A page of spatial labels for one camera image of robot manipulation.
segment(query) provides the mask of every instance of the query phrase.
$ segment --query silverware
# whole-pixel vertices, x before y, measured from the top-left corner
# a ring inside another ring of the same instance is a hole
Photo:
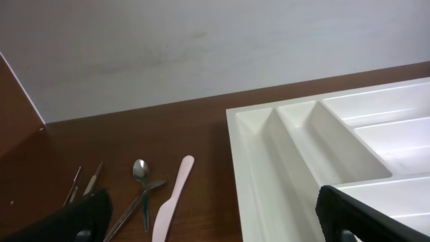
[[[143,213],[143,224],[145,232],[149,231],[149,208],[148,208],[148,194],[145,193],[145,181],[149,175],[148,165],[141,159],[134,162],[133,165],[133,177],[136,181],[142,184],[144,192],[142,193],[142,213]]]
[[[78,172],[76,173],[75,178],[73,179],[73,185],[70,189],[69,195],[67,195],[66,201],[64,201],[64,204],[62,206],[66,206],[66,204],[69,204],[75,199],[76,193],[79,188],[79,182],[81,181],[82,177],[82,167],[79,167]]]
[[[95,172],[95,174],[89,180],[88,186],[85,189],[85,192],[83,192],[84,195],[87,194],[87,193],[89,193],[89,192],[92,192],[94,190],[95,183],[99,179],[99,176],[100,176],[101,170],[103,169],[103,166],[104,166],[104,163],[102,161],[102,162],[100,162],[100,165],[97,168],[97,171]]]
[[[165,180],[151,182],[150,184],[148,184],[148,185],[146,185],[144,187],[144,192],[146,192],[147,194],[149,194],[152,191],[152,189],[157,188],[157,187],[163,185],[165,182],[166,182]],[[137,198],[135,198],[133,200],[133,202],[121,214],[120,218],[116,221],[116,223],[114,224],[114,226],[112,227],[112,229],[106,235],[106,237],[103,240],[103,242],[109,242],[112,239],[112,237],[114,237],[114,235],[116,234],[116,232],[118,232],[118,230],[121,228],[121,226],[126,222],[127,218],[133,213],[134,210],[136,210],[136,208],[139,206],[139,204],[141,202],[142,202],[142,196],[139,195],[139,196],[137,196]]]

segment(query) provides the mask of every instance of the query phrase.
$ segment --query wooden surface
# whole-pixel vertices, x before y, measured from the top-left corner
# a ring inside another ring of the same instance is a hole
[[[39,116],[0,54],[0,157],[40,127]]]
[[[148,163],[149,182],[167,180],[150,197],[153,225],[181,159],[193,155],[168,241],[241,241],[225,109],[428,76],[430,62],[48,124],[0,160],[1,232],[6,236],[58,210],[78,166],[87,185],[100,161],[105,169],[97,187],[108,188],[112,198],[112,225],[141,191],[132,177],[136,159]],[[150,240],[140,210],[114,239]]]

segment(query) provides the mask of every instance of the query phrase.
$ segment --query knife handle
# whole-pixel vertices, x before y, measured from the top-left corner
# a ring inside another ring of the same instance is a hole
[[[187,155],[182,159],[181,167],[179,167],[179,171],[177,173],[175,187],[173,188],[172,198],[179,198],[183,185],[187,180],[188,174],[191,171],[193,164],[194,157],[192,157],[191,155]]]

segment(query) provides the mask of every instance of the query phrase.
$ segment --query brown table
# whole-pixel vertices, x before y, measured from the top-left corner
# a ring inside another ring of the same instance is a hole
[[[193,155],[168,241],[241,241],[225,109],[428,76],[430,62],[47,124],[0,159],[0,238],[61,208],[78,166],[82,193],[100,161],[97,188],[111,196],[111,225],[141,191],[132,177],[136,159],[148,163],[149,181],[167,180],[150,197],[153,225],[181,159]],[[114,239],[150,240],[141,211]]]

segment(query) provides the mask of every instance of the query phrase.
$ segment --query black object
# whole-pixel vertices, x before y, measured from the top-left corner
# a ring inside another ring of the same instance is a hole
[[[111,216],[112,203],[103,189],[87,194],[3,241],[102,242]]]
[[[320,189],[315,210],[326,242],[356,242],[354,235],[363,242],[430,242],[430,237],[332,186]]]

